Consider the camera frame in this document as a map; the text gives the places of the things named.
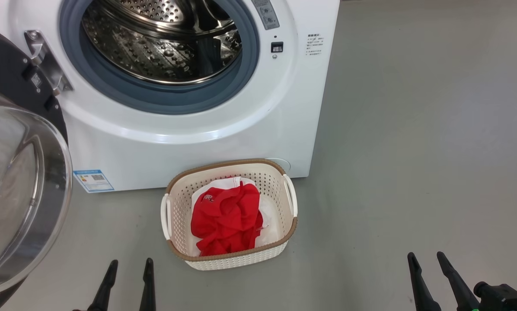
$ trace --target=basket handle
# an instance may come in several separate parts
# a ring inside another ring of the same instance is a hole
[[[294,217],[297,216],[297,194],[295,193],[295,187],[293,186],[293,182],[287,174],[284,174],[284,181],[286,184],[287,190],[287,199],[290,202],[291,211],[294,213]]]
[[[168,193],[162,197],[160,202],[160,224],[162,225],[162,232],[166,240],[170,240],[172,236],[172,224],[170,223],[170,200]]]

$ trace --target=white cloth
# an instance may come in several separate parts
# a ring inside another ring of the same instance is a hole
[[[201,187],[201,189],[195,191],[191,196],[191,215],[193,215],[193,209],[195,208],[195,203],[199,197],[207,192],[212,187],[218,189],[231,189],[235,187],[239,187],[239,184],[243,181],[243,185],[252,184],[256,187],[256,184],[251,179],[245,177],[232,177],[225,179],[217,179],[215,181],[211,181],[208,185]],[[260,199],[258,201],[258,209],[262,214],[262,229],[260,232],[260,236],[258,236],[255,240],[255,247],[258,248],[260,246],[264,246],[270,243],[274,243],[278,241],[281,237],[279,236],[280,228],[278,225],[278,218],[276,217],[277,207],[266,195],[260,195]],[[189,232],[189,246],[190,256],[199,256],[201,251],[197,248],[197,242],[199,242],[201,238],[197,238],[197,236],[191,233],[191,229]]]

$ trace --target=white washing machine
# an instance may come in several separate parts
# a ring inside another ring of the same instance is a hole
[[[305,177],[338,6],[2,0],[2,40],[26,57],[0,53],[11,58],[0,75],[29,87],[0,92],[31,92],[62,114],[55,125],[89,192],[165,187],[183,170],[245,158]]]

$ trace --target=red clothing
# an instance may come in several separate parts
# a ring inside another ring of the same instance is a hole
[[[193,208],[191,232],[201,256],[228,254],[255,247],[260,235],[262,215],[260,193],[252,184],[232,189],[212,187],[203,193]]]

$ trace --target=brown basket rim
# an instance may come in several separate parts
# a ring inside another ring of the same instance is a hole
[[[185,177],[187,175],[191,175],[191,174],[194,174],[194,173],[199,173],[200,171],[208,171],[209,169],[215,169],[215,168],[220,168],[220,167],[228,167],[228,166],[233,166],[233,165],[252,165],[252,164],[257,164],[257,163],[264,164],[264,165],[270,165],[270,166],[276,168],[281,173],[281,175],[285,175],[285,173],[286,173],[284,171],[284,169],[281,166],[278,165],[278,163],[276,163],[274,161],[267,160],[267,159],[245,159],[245,160],[226,161],[226,162],[215,163],[215,164],[212,164],[212,165],[204,165],[202,167],[188,169],[187,171],[182,171],[181,173],[176,175],[176,177],[174,177],[170,181],[170,183],[168,184],[168,187],[166,188],[166,193],[170,193],[170,191],[172,190],[172,187],[174,187],[174,185],[180,179],[182,179],[182,177]],[[277,246],[280,246],[281,244],[284,244],[285,242],[288,242],[288,240],[294,234],[296,228],[297,228],[297,217],[294,217],[289,232],[283,238],[281,238],[277,242],[270,243],[270,244],[267,244],[267,245],[264,245],[264,246],[260,246],[259,248],[252,248],[251,250],[235,252],[235,253],[229,253],[229,254],[214,255],[214,256],[203,256],[203,257],[196,256],[196,257],[194,257],[194,256],[187,256],[185,254],[182,254],[182,252],[180,252],[174,246],[174,243],[172,242],[172,239],[168,240],[168,245],[170,246],[170,249],[172,250],[172,252],[176,256],[178,256],[179,258],[181,258],[181,259],[183,259],[185,261],[197,262],[197,261],[221,260],[221,259],[228,259],[228,258],[234,258],[234,257],[239,257],[239,256],[245,256],[245,255],[248,255],[248,254],[254,254],[254,253],[257,253],[257,252],[268,250],[270,248],[276,248]]]
[[[166,187],[166,193],[170,193],[172,190],[172,187],[180,180],[182,177],[185,177],[187,175],[199,173],[200,171],[208,171],[209,169],[215,169],[220,167],[229,167],[234,165],[254,165],[254,164],[263,164],[263,165],[270,165],[273,166],[275,169],[280,171],[281,175],[285,175],[284,169],[278,165],[278,163],[274,161],[270,161],[267,159],[245,159],[245,160],[234,160],[234,161],[226,161],[226,162],[220,162],[220,163],[214,163],[211,165],[204,165],[202,167],[196,167],[192,169],[188,169],[187,171],[182,171],[176,177],[174,177],[170,183],[168,183],[168,187]]]

